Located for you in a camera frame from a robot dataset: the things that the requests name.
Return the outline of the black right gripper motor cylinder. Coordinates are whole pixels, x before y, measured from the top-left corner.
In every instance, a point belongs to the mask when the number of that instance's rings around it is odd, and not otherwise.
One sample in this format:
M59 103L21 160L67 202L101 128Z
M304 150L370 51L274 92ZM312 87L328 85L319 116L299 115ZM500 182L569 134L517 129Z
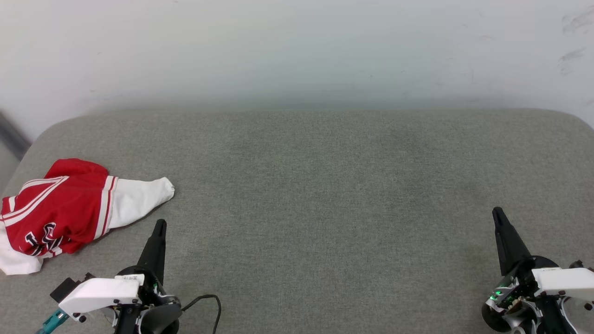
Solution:
M484 322L492 328L492 330L500 333L508 333L511 331L510 325L505 321L503 316L488 304L482 304L481 315Z

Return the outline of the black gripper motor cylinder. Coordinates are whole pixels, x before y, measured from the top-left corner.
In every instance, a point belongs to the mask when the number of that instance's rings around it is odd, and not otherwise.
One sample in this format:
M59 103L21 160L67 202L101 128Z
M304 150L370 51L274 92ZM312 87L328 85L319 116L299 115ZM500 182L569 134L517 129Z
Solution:
M481 315L484 322L492 328L492 330L500 333L508 333L511 331L510 325L505 321L503 316L488 304L482 304Z
M180 329L181 305L163 304L140 313L136 327L138 334L178 334Z

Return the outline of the red white jersey shirt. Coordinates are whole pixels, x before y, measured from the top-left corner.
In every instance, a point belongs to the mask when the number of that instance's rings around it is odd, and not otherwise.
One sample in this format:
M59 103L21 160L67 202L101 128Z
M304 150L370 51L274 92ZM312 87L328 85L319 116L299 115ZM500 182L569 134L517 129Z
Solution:
M174 197L166 177L144 181L110 175L91 161L59 159L0 201L0 271L28 275L46 258L72 254L128 226Z

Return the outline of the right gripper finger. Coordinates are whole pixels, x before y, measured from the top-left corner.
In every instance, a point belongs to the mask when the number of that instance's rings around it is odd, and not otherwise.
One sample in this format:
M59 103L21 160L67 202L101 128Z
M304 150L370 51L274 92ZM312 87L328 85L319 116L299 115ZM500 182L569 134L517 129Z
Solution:
M518 264L531 261L533 257L503 209L494 207L492 216L495 226L499 270L502 276L506 276Z

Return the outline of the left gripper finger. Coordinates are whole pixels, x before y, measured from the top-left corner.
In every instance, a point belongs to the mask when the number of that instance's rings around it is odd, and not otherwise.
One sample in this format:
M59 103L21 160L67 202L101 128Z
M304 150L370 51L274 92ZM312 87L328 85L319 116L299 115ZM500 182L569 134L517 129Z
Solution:
M155 227L137 262L138 266L150 270L159 283L164 283L165 274L165 254L166 254L166 228L167 222L160 218L155 223Z

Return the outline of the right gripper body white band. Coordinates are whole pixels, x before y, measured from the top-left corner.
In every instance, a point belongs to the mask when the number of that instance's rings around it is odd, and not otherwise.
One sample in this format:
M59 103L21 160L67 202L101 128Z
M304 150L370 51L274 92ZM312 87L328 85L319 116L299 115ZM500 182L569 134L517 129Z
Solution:
M594 310L594 272L533 256L503 276L485 303L510 325L507 334L594 334L570 319L569 302Z

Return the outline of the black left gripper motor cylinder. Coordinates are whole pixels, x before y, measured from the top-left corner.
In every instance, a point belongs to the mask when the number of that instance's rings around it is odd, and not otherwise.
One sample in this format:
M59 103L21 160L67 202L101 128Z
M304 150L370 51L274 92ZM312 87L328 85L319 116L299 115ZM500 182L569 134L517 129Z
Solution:
M136 327L138 334L178 334L180 329L181 305L163 304L140 313Z

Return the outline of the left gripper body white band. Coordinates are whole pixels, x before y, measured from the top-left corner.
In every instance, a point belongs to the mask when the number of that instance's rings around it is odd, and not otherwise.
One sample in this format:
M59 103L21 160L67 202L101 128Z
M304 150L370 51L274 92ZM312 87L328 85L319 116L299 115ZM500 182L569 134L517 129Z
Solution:
M130 266L113 278L85 281L58 307L78 322L84 322L93 311L101 311L111 321L113 334L138 334L136 324L142 311L174 302L181 304L177 296L165 291L150 270Z

